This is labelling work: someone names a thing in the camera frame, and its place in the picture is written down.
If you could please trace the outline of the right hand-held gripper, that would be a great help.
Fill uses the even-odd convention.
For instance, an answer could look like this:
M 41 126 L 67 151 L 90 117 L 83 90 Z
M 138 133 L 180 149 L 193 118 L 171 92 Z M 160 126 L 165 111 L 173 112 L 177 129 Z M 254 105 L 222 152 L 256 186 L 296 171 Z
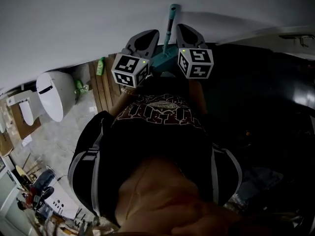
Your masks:
M 206 49 L 204 37 L 194 28 L 183 24 L 176 26 L 178 66 L 187 79 L 208 79 L 214 66 L 213 52 Z

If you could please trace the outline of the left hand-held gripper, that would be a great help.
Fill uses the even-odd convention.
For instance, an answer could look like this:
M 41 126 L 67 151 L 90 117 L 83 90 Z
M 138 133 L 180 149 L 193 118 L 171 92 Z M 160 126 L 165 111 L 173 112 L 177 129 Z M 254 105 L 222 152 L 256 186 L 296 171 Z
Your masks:
M 152 56 L 159 41 L 159 31 L 151 29 L 133 36 L 126 48 L 116 54 L 111 72 L 115 82 L 131 88 L 138 87 L 149 75 Z

